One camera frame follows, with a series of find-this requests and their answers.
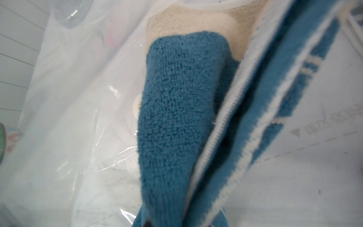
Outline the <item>clear plastic vacuum bag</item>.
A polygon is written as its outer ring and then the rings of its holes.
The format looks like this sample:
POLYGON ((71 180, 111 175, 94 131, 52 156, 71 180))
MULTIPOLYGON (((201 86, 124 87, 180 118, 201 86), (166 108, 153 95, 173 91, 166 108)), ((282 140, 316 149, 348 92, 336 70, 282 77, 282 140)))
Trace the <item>clear plastic vacuum bag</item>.
MULTIPOLYGON (((20 119, 1 159, 1 226, 134 227, 142 206, 138 120, 146 26, 175 4, 94 1, 66 29, 52 16, 20 119)), ((363 224, 363 3, 339 30, 303 96, 223 210, 227 227, 363 224)))

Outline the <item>chrome cup holder stand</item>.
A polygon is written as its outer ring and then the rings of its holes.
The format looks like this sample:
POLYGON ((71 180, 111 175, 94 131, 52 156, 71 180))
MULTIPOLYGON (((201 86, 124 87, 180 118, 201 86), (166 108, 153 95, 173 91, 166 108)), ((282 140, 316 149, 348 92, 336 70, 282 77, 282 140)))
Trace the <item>chrome cup holder stand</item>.
POLYGON ((94 0, 56 0, 54 17, 66 29, 77 27, 89 13, 94 0))

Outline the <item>blue and cream towel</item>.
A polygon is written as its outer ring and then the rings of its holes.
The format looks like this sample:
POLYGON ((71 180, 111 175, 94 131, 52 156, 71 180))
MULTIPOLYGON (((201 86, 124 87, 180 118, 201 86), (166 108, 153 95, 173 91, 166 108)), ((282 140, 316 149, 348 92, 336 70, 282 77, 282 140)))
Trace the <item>blue and cream towel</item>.
POLYGON ((292 116, 343 5, 175 3, 148 20, 133 226, 228 226, 226 201, 292 116))

